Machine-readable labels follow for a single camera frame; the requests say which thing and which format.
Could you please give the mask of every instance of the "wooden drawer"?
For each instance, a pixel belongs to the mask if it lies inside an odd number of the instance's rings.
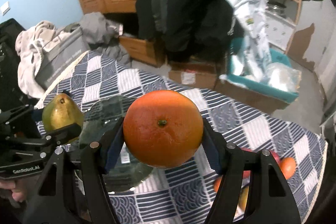
[[[164,45],[158,41],[148,41],[130,37],[119,37],[120,44],[135,60],[161,67],[165,62]]]

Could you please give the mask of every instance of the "tangerine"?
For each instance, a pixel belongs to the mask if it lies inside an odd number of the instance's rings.
[[[199,148],[203,120],[188,97],[172,90],[157,90],[131,104],[123,131],[129,151],[138,160],[153,167],[173,168]]]

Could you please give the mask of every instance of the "teal plastic bin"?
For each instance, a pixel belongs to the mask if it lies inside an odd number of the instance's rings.
[[[238,52],[238,50],[241,47],[241,44],[243,42],[243,38],[235,38],[231,41],[231,52]],[[282,63],[288,67],[292,67],[291,63],[289,61],[289,58],[285,55],[282,54],[281,52],[277,52],[273,49],[269,49],[270,53],[271,53],[271,58],[272,58],[272,63]],[[232,74],[233,71],[233,64],[232,64],[232,60],[231,60],[231,56],[229,56],[228,58],[228,72],[227,72],[227,79],[230,82],[233,83],[238,83],[238,84],[243,84],[245,85],[248,89],[259,92],[261,94],[264,94],[266,96],[271,96],[271,97],[275,97],[278,98],[282,101],[285,101],[286,103],[290,104],[293,101],[295,101],[295,99],[299,96],[299,93],[295,92],[286,92],[286,91],[282,91],[282,90],[278,90],[275,89],[271,86],[268,86],[266,84],[263,83],[258,83],[255,81],[252,81],[250,79],[247,79],[243,76],[237,76]]]

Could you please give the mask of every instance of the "blue and white checkered tablecloth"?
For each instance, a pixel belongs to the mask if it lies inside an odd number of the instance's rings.
[[[66,79],[46,96],[46,105],[64,90],[82,111],[115,95],[139,97],[153,90],[175,90],[190,98],[227,142],[254,151],[263,148],[280,157],[294,157],[297,169],[288,184],[304,222],[316,200],[323,177],[327,143],[318,135],[284,122],[208,89],[179,85],[162,76],[125,68],[97,52],[88,52]],[[158,170],[133,191],[110,195],[121,223],[203,223],[215,198],[211,170],[202,147],[182,166]],[[236,220],[242,217],[237,210]]]

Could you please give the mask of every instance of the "silver bolt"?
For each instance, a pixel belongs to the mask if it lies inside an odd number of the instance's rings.
[[[235,149],[235,148],[236,148],[236,145],[235,145],[234,143],[227,143],[227,144],[226,144],[226,147],[227,147],[228,149]]]
[[[90,143],[90,147],[91,148],[97,148],[98,146],[99,146],[98,142],[92,142],[92,143]]]
[[[63,153],[63,148],[60,148],[60,147],[59,147],[59,148],[56,148],[55,153],[56,153],[57,155]]]
[[[269,156],[270,152],[267,149],[263,149],[262,154],[265,156]]]

